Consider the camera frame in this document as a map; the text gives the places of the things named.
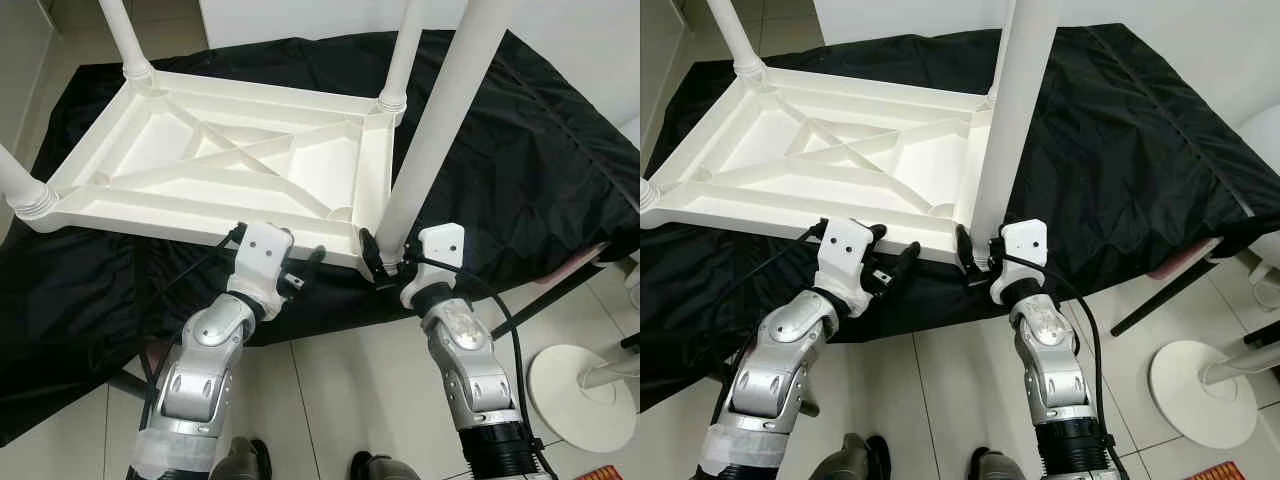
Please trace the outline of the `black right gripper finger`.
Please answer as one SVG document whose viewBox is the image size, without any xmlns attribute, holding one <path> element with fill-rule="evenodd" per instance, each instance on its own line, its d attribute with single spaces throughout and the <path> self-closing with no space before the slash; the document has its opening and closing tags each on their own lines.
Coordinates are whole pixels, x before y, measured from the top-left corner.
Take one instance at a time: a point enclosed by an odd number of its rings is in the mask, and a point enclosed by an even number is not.
<svg viewBox="0 0 1280 480">
<path fill-rule="evenodd" d="M 380 284 L 387 279 L 387 270 L 381 261 L 380 250 L 374 234 L 367 228 L 358 230 L 360 265 L 358 271 L 362 278 L 372 284 Z"/>
<path fill-rule="evenodd" d="M 977 283 L 977 260 L 972 236 L 963 224 L 955 227 L 956 255 L 966 283 Z"/>
</svg>

